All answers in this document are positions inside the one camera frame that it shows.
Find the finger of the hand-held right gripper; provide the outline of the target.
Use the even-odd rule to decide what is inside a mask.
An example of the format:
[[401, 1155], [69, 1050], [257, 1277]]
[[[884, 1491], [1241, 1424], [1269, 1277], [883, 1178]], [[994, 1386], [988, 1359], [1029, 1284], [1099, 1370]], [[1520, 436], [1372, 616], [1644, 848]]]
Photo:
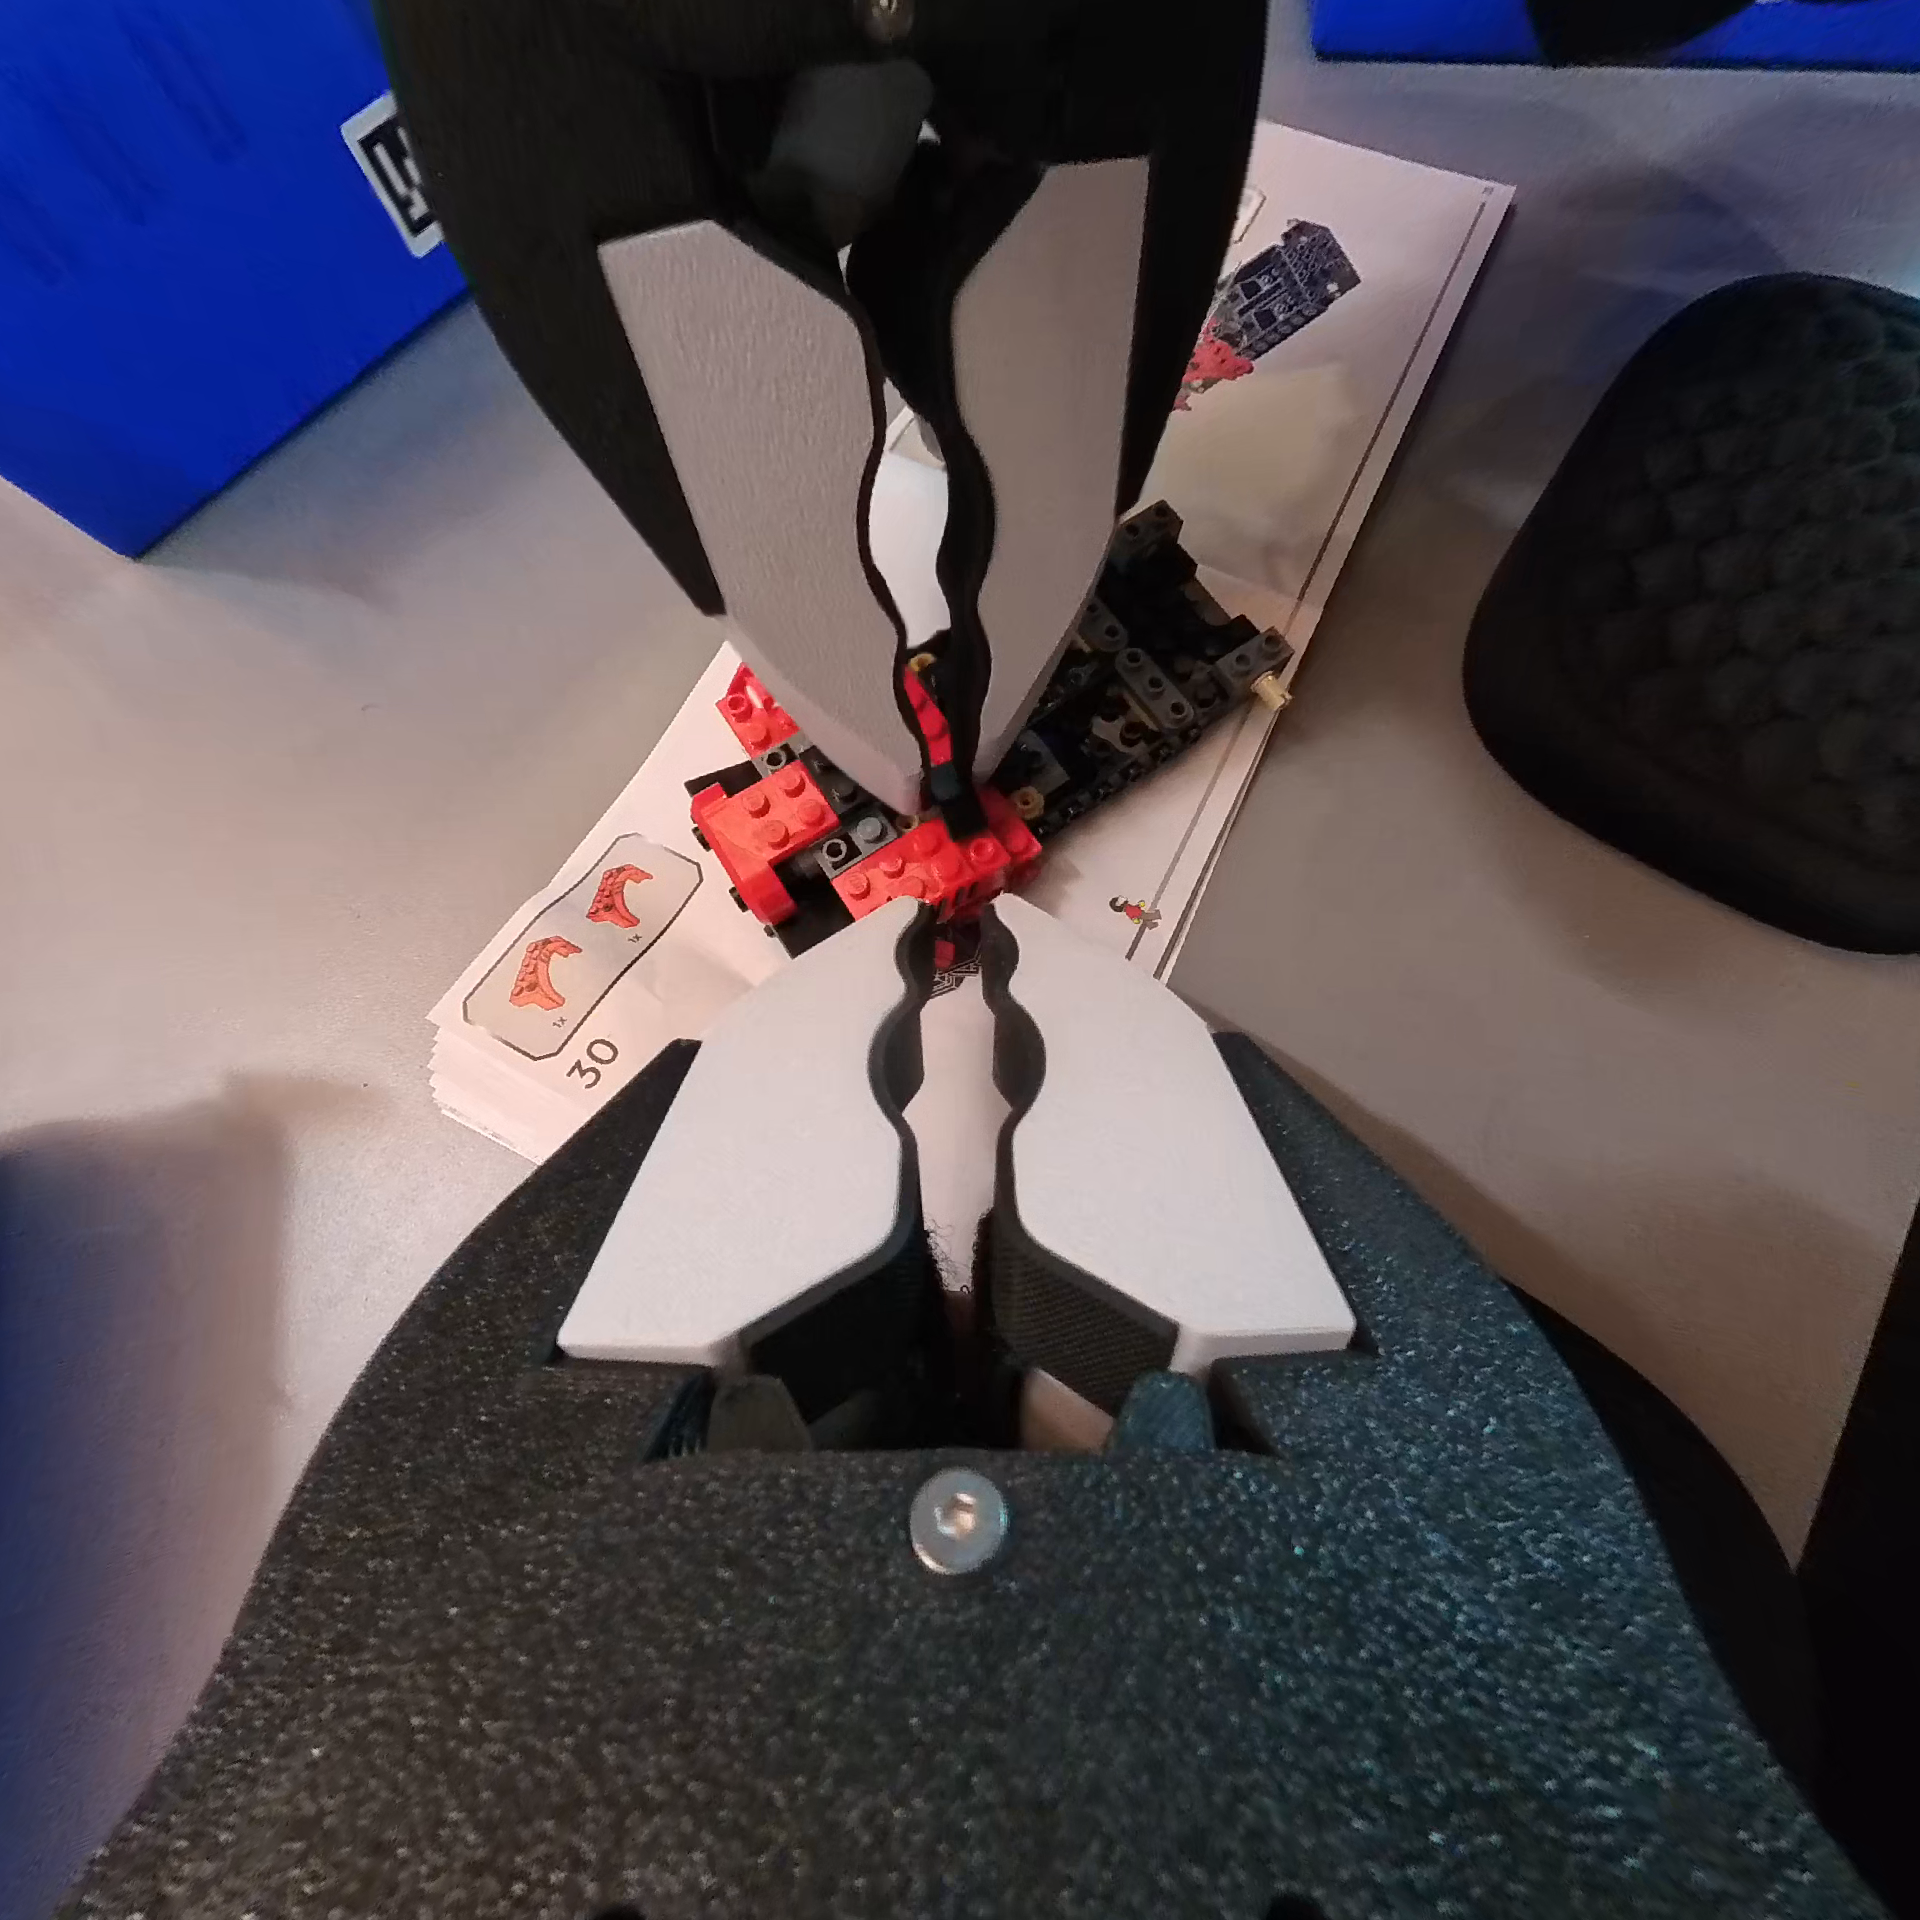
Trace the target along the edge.
[[1049, 167], [951, 305], [945, 594], [973, 778], [1012, 747], [1108, 554], [1148, 178], [1146, 159]]
[[883, 448], [860, 323], [720, 225], [600, 248], [745, 665], [883, 805], [923, 810], [901, 677], [943, 626], [943, 475]]

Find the black and red lego model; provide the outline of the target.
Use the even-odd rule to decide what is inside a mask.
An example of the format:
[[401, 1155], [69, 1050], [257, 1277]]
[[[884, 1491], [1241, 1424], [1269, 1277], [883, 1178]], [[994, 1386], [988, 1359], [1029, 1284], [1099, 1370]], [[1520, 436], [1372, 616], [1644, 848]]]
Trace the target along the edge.
[[935, 970], [973, 963], [984, 905], [1032, 881], [1049, 839], [1280, 688], [1289, 645], [1202, 586], [1181, 528], [1169, 504], [1121, 523], [1037, 707], [976, 786], [969, 835], [935, 808], [884, 808], [740, 665], [716, 699], [740, 759], [689, 780], [692, 843], [736, 907], [799, 955], [891, 900], [927, 900]]

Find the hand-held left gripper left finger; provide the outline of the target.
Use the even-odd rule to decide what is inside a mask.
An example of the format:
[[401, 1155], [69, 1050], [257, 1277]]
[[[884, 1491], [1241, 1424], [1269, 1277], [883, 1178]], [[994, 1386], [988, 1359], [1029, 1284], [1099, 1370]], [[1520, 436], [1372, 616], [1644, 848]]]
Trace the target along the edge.
[[787, 960], [698, 1042], [561, 1327], [570, 1360], [743, 1360], [920, 1218], [927, 905]]

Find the white printed bin label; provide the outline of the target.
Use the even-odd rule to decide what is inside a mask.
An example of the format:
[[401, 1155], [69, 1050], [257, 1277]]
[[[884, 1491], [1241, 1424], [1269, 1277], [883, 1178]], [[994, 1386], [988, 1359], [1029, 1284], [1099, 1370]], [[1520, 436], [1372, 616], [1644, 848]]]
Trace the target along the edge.
[[341, 138], [410, 256], [436, 251], [443, 244], [442, 223], [428, 203], [426, 176], [394, 95], [385, 91], [349, 114]]

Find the white lego instruction booklet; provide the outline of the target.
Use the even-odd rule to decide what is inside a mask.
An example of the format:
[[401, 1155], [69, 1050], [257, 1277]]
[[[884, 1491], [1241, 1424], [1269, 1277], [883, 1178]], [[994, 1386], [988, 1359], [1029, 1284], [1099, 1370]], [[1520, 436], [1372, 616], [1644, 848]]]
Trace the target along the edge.
[[[1163, 435], [1144, 500], [1181, 517], [1199, 579], [1301, 669], [1332, 586], [1514, 202], [1507, 184], [1261, 124], [1228, 273], [1288, 240], [1354, 284]], [[698, 1040], [781, 967], [691, 836], [684, 783], [740, 761], [723, 645], [561, 874], [433, 1010], [428, 1087], [460, 1125], [545, 1162], [666, 1042]], [[1169, 981], [1276, 716], [1247, 703], [1200, 746], [1074, 824], [1026, 891]]]

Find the blue storage bin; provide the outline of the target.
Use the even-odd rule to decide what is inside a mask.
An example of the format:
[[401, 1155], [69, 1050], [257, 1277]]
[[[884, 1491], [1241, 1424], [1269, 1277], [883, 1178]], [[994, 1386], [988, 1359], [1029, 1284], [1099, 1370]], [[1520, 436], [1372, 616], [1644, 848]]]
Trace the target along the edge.
[[[1313, 3], [1313, 48], [1357, 63], [1548, 65], [1522, 5]], [[1749, 3], [1717, 31], [1644, 65], [1913, 73], [1917, 5]]]
[[370, 5], [2, 5], [2, 471], [140, 557], [464, 300], [341, 125]]

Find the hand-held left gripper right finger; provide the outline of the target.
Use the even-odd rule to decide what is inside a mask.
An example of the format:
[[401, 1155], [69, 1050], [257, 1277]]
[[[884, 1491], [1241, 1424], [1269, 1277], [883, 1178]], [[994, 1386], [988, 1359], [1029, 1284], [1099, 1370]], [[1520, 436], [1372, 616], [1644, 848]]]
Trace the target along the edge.
[[1337, 1353], [1354, 1307], [1208, 1023], [1035, 905], [992, 905], [992, 1329], [1021, 1370]]

